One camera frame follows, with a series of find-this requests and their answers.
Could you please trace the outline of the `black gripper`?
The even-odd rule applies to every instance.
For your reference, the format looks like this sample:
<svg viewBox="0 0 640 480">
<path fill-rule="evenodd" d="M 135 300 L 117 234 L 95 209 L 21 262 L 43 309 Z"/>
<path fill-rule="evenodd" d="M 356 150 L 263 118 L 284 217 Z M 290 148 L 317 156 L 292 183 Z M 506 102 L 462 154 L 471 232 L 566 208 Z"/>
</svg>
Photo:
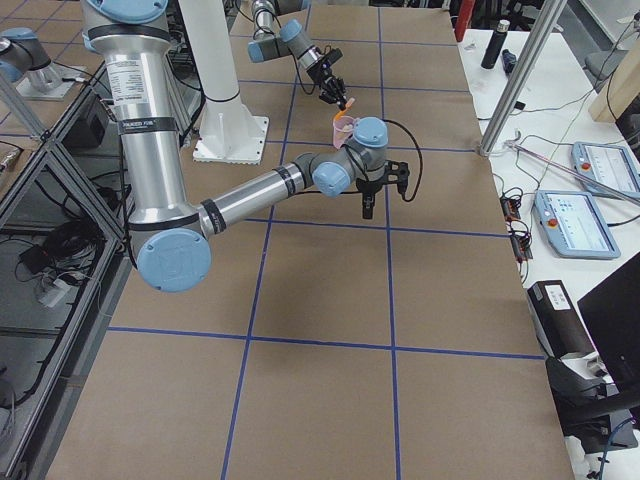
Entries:
<svg viewBox="0 0 640 480">
<path fill-rule="evenodd" d="M 342 51 L 330 47 L 326 53 L 321 53 L 317 48 L 308 53 L 314 58 L 309 66 L 305 66 L 305 70 L 314 84 L 322 90 L 319 98 L 327 104 L 336 103 L 339 109 L 345 109 L 348 99 L 344 81 L 332 71 L 332 65 L 342 58 Z"/>
<path fill-rule="evenodd" d="M 362 218 L 369 219 L 375 208 L 375 195 L 386 185 L 395 185 L 398 194 L 406 199 L 409 185 L 409 166 L 406 162 L 386 160 L 381 175 L 376 179 L 356 180 L 357 191 L 362 195 Z"/>
</svg>

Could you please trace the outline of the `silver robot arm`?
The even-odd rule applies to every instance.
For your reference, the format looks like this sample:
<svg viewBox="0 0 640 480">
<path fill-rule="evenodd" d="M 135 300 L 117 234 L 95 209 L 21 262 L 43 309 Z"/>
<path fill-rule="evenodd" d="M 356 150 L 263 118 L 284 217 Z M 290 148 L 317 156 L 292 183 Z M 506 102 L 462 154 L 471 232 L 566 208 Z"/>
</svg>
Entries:
<svg viewBox="0 0 640 480">
<path fill-rule="evenodd" d="M 408 187 L 409 168 L 387 155 L 386 123 L 358 119 L 330 153 L 303 154 L 223 195 L 189 202 L 170 97 L 170 33 L 163 1 L 86 1 L 86 45 L 105 61 L 118 134 L 135 198 L 128 226 L 136 268 L 163 292 L 193 288 L 208 274 L 208 237 L 282 200 L 316 187 L 335 197 L 355 187 L 362 215 L 373 214 L 385 185 Z M 257 163 L 269 121 L 243 104 L 224 10 L 218 1 L 185 1 L 182 16 L 205 98 L 195 156 Z"/>
<path fill-rule="evenodd" d="M 254 33 L 248 43 L 248 55 L 253 63 L 292 56 L 296 66 L 304 69 L 319 88 L 319 98 L 345 111 L 346 87 L 343 79 L 332 71 L 332 66 L 342 58 L 342 51 L 333 47 L 320 49 L 297 19 L 280 23 L 281 16 L 302 11 L 309 5 L 310 1 L 250 1 Z"/>
</svg>

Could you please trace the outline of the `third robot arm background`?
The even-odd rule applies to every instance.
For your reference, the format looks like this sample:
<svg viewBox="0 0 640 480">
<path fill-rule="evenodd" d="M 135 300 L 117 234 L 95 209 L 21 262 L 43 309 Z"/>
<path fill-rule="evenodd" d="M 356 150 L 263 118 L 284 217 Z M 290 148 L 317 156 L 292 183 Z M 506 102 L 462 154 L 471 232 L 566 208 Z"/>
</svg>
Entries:
<svg viewBox="0 0 640 480">
<path fill-rule="evenodd" d="M 25 99 L 61 101 L 73 79 L 64 81 L 64 67 L 56 66 L 33 30 L 16 27 L 1 32 L 1 73 Z"/>
</svg>

